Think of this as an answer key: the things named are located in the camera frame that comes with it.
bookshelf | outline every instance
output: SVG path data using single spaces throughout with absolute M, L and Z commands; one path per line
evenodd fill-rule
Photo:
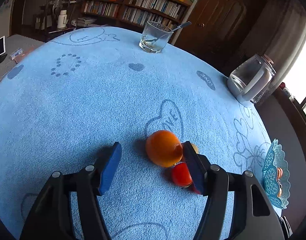
M 174 28 L 183 21 L 189 8 L 189 4 L 179 0 L 83 0 L 81 14 L 142 33 L 148 20 Z

metal bolt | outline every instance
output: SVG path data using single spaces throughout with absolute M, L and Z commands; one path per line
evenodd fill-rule
M 52 173 L 52 177 L 53 177 L 53 178 L 58 178 L 60 175 L 61 175 L 61 173 L 60 173 L 59 171 L 54 171 L 54 172 Z
M 95 168 L 95 167 L 94 167 L 93 165 L 88 165 L 88 166 L 85 167 L 85 170 L 86 170 L 86 171 L 93 171 L 94 168 Z
M 219 171 L 219 170 L 220 170 L 220 167 L 219 167 L 218 165 L 216 165 L 216 164 L 212 164 L 212 165 L 210 166 L 210 168 L 211 168 L 211 170 L 213 170 L 213 171 Z
M 248 177 L 252 177 L 253 176 L 253 173 L 252 171 L 245 171 L 244 174 Z

white thermos flask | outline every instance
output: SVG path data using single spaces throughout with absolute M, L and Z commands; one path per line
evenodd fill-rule
M 61 10 L 57 20 L 58 29 L 66 27 L 66 18 L 67 18 L 66 10 Z

glass cup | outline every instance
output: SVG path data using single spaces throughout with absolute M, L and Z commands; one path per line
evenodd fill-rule
M 165 25 L 148 21 L 142 33 L 140 47 L 149 53 L 160 53 L 165 47 L 173 31 Z

wooden door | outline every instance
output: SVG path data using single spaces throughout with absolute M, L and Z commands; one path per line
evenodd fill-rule
M 266 0 L 198 0 L 175 46 L 221 71 L 259 17 Z
M 21 34 L 25 0 L 14 0 L 11 13 L 10 36 Z

